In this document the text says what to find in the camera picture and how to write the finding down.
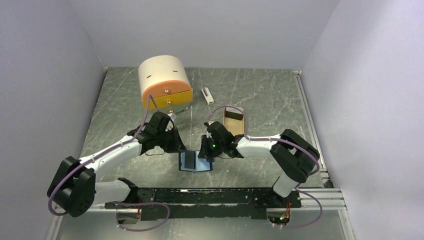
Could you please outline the blue leather card holder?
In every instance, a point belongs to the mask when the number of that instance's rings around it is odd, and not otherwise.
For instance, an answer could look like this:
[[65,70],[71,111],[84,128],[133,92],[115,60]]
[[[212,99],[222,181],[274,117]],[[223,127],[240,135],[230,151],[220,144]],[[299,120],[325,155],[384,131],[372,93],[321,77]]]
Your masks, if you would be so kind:
[[209,172],[213,170],[213,163],[206,158],[198,158],[199,150],[185,150],[178,153],[178,169],[182,172]]

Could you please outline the beige oval tray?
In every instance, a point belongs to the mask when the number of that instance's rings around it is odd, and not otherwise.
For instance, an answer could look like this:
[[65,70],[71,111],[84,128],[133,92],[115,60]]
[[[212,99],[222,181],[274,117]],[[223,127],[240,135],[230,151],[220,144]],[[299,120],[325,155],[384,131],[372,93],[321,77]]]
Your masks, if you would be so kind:
[[235,112],[235,113],[242,113],[241,110],[243,110],[240,106],[235,106],[237,109],[233,107],[225,107],[223,112],[223,125],[224,127],[231,132],[233,136],[236,135],[243,135],[245,133],[245,118],[243,115],[243,120],[235,120],[230,118],[225,118],[225,111]]

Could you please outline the stack of credit cards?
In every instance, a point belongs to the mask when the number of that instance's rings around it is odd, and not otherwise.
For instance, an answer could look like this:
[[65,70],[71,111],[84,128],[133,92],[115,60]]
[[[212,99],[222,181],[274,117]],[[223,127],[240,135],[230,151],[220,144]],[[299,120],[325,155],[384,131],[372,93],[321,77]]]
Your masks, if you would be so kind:
[[225,111],[224,117],[228,119],[242,121],[244,119],[243,113],[233,112],[233,111]]

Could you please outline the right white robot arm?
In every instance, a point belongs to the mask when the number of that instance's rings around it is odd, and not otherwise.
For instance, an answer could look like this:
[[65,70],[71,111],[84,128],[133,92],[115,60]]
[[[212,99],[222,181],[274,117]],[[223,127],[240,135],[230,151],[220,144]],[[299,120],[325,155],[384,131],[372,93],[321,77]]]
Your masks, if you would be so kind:
[[309,176],[320,170],[320,153],[291,129],[273,136],[233,135],[223,124],[215,121],[207,125],[207,134],[201,137],[198,153],[200,159],[211,161],[226,155],[229,158],[265,157],[273,158],[283,173],[272,186],[270,202],[282,207],[289,194]]

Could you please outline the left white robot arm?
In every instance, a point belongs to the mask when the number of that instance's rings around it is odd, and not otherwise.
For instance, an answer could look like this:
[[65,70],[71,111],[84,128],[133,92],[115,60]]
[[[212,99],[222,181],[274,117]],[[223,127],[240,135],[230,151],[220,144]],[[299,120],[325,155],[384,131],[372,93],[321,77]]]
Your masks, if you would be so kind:
[[132,208],[140,201],[139,188],[124,177],[101,178],[122,163],[159,147],[167,154],[186,150],[173,114],[156,111],[149,121],[129,131],[116,143],[94,154],[60,163],[47,190],[48,209],[55,216],[79,217],[92,205],[115,202]]

